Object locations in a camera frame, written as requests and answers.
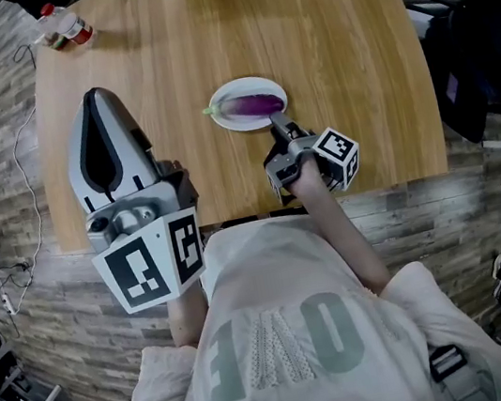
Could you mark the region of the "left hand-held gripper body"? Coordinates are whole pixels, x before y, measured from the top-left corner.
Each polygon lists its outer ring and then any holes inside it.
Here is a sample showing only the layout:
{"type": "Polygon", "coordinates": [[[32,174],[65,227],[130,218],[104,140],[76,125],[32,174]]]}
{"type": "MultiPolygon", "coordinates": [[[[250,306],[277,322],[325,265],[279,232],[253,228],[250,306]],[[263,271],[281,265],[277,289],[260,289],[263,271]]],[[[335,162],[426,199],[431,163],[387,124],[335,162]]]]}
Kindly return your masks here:
{"type": "Polygon", "coordinates": [[[158,182],[86,220],[94,268],[129,314],[179,298],[205,269],[188,170],[179,162],[159,165],[158,182]]]}

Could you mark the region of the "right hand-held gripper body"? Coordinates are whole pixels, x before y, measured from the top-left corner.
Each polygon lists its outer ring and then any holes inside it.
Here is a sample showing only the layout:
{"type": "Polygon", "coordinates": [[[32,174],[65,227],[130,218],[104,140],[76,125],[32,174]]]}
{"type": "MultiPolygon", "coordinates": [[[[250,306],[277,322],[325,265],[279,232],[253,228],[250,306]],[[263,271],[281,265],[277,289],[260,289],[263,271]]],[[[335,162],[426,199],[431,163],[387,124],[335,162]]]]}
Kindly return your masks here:
{"type": "Polygon", "coordinates": [[[344,134],[326,128],[319,136],[302,135],[296,139],[276,137],[264,161],[271,189],[282,206],[296,197],[289,186],[300,177],[306,156],[316,159],[319,173],[331,192],[345,192],[359,168],[359,144],[344,134]]]}

